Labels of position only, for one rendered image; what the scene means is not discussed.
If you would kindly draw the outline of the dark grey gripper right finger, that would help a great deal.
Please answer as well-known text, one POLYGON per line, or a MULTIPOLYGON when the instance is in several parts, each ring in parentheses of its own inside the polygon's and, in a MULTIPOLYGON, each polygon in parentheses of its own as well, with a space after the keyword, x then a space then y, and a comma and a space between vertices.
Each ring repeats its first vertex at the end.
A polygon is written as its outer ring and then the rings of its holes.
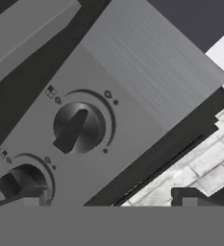
POLYGON ((172 207, 224 207, 224 187, 211 196, 196 187, 173 187, 171 196, 172 207))

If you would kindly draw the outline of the grey cupboard front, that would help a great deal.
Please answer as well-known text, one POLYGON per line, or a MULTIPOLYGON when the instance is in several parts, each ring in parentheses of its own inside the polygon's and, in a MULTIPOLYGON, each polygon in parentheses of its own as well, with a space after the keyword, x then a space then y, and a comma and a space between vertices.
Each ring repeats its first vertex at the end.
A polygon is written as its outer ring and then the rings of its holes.
POLYGON ((0 14, 0 81, 59 33, 78 0, 19 0, 0 14))

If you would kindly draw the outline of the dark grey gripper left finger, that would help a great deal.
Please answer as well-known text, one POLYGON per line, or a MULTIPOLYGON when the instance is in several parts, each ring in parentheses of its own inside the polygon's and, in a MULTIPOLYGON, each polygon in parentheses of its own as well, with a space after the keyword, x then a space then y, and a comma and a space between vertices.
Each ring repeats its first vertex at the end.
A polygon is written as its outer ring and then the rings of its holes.
POLYGON ((26 207, 41 207, 49 204, 52 192, 46 187, 28 188, 18 194, 9 195, 0 200, 0 207, 9 204, 26 207))

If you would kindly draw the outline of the black stove knob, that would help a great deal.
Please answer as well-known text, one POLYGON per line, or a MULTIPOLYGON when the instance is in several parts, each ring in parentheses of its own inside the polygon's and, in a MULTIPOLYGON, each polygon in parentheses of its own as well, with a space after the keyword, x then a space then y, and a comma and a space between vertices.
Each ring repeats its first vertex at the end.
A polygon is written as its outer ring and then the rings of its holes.
POLYGON ((29 163, 11 169, 0 178, 0 191, 6 199, 19 195, 39 197, 48 188, 43 173, 29 163))
POLYGON ((64 154, 85 154, 103 140, 106 120, 102 112, 90 103, 68 103, 57 112, 53 131, 53 145, 64 154))

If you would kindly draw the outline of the grey steel stove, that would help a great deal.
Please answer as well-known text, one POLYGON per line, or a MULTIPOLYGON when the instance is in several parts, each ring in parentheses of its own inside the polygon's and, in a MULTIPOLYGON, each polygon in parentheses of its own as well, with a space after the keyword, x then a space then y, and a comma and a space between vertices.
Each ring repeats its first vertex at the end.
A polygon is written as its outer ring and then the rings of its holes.
MULTIPOLYGON (((0 0, 0 14, 18 1, 0 0)), ((43 207, 122 204, 211 136, 224 109, 224 71, 149 0, 78 1, 72 20, 0 81, 0 178, 37 167, 52 192, 43 207), (54 118, 74 102, 106 120, 85 154, 53 145, 54 118)))

